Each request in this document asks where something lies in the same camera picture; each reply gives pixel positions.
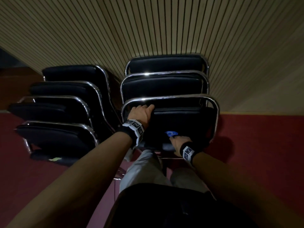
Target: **forearm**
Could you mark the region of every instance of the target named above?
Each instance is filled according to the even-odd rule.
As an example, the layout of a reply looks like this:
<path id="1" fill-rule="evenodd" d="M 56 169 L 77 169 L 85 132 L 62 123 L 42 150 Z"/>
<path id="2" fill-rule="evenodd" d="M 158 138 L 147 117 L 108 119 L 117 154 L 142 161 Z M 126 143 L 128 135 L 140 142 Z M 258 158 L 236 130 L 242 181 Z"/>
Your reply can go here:
<path id="1" fill-rule="evenodd" d="M 304 227 L 300 217 L 240 170 L 203 152 L 193 158 L 193 165 L 212 192 L 245 211 L 260 227 Z"/>
<path id="2" fill-rule="evenodd" d="M 8 227 L 85 227 L 131 143 L 127 134 L 113 134 L 43 190 Z"/>

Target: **pants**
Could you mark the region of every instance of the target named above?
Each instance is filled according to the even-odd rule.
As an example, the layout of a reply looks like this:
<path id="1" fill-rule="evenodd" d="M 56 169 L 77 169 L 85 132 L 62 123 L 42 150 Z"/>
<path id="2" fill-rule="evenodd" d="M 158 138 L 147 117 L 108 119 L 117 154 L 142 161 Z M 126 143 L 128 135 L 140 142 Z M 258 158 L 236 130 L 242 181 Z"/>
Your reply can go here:
<path id="1" fill-rule="evenodd" d="M 202 193 L 209 191 L 208 187 L 189 168 L 177 168 L 170 180 L 164 176 L 157 155 L 151 150 L 145 150 L 139 158 L 128 168 L 120 182 L 120 192 L 138 183 L 155 183 L 185 189 L 192 189 Z"/>

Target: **blue sticker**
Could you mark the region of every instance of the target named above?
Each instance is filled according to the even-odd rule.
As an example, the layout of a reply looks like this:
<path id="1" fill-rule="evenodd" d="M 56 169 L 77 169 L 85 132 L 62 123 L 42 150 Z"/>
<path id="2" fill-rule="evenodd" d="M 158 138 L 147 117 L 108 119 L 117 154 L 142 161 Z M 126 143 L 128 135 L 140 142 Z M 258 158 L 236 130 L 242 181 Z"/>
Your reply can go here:
<path id="1" fill-rule="evenodd" d="M 173 136 L 175 136 L 175 135 L 178 135 L 178 133 L 175 132 L 175 131 L 167 131 L 167 132 L 165 132 L 165 133 L 168 135 L 168 137 L 173 137 Z"/>

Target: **finger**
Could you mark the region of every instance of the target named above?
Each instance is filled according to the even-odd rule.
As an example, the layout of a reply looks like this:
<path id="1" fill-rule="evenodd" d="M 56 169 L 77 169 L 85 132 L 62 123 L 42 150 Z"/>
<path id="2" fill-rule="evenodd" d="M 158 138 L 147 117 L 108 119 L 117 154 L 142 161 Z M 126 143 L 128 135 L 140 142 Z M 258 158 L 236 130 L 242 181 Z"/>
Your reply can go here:
<path id="1" fill-rule="evenodd" d="M 154 106 L 153 104 L 151 104 L 151 105 L 147 108 L 147 110 L 148 110 L 150 113 L 152 113 L 152 111 L 154 110 L 154 108 L 155 108 L 155 106 Z"/>

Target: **left hand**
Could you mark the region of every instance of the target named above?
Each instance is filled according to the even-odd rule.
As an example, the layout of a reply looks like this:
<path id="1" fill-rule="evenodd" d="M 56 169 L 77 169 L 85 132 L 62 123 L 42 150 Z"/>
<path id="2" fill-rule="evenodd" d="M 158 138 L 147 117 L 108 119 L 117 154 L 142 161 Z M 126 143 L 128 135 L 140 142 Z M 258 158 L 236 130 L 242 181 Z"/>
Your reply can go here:
<path id="1" fill-rule="evenodd" d="M 128 120 L 135 119 L 139 121 L 142 124 L 143 128 L 146 130 L 146 128 L 149 126 L 151 113 L 154 108 L 154 105 L 150 105 L 149 107 L 147 105 L 139 105 L 138 107 L 133 107 L 128 116 Z"/>

